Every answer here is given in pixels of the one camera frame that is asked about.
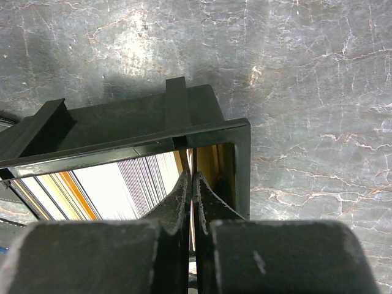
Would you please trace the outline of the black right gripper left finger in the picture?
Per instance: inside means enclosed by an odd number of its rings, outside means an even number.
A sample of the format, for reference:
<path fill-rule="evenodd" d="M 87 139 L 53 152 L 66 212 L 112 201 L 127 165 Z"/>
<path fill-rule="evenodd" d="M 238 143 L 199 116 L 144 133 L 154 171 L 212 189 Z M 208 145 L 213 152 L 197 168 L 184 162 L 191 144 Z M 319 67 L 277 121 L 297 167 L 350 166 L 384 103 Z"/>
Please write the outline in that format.
<path fill-rule="evenodd" d="M 137 220 L 36 222 L 1 266 L 2 293 L 187 293 L 190 173 Z"/>

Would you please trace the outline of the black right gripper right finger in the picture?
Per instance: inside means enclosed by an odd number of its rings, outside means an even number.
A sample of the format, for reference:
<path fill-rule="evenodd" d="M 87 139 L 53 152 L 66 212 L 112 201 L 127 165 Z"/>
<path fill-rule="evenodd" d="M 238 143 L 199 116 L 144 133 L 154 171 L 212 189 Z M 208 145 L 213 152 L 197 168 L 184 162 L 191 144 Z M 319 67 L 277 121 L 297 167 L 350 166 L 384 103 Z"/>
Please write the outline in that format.
<path fill-rule="evenodd" d="M 243 219 L 196 173 L 200 293 L 378 293 L 363 248 L 342 222 Z"/>

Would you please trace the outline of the tan credit card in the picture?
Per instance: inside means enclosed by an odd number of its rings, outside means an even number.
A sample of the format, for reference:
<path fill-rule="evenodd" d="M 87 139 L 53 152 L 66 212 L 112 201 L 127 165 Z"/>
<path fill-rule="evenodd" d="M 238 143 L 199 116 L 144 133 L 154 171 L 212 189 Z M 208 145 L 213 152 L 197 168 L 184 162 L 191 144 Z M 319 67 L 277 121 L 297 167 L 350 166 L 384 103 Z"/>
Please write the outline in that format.
<path fill-rule="evenodd" d="M 188 172 L 192 176 L 194 171 L 193 150 L 181 149 L 177 151 L 176 164 L 179 174 L 181 174 L 182 172 Z"/>

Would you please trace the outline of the black plastic card tray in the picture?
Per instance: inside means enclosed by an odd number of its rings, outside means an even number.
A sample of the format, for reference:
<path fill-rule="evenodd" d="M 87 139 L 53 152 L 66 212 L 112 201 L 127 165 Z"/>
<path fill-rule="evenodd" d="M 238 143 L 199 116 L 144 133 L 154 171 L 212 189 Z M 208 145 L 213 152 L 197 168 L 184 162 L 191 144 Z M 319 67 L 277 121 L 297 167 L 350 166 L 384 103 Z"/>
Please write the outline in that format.
<path fill-rule="evenodd" d="M 224 200 L 250 215 L 251 125 L 226 120 L 210 85 L 167 80 L 165 92 L 68 109 L 49 100 L 1 132 L 1 179 L 61 172 L 188 148 L 227 145 L 235 188 Z"/>

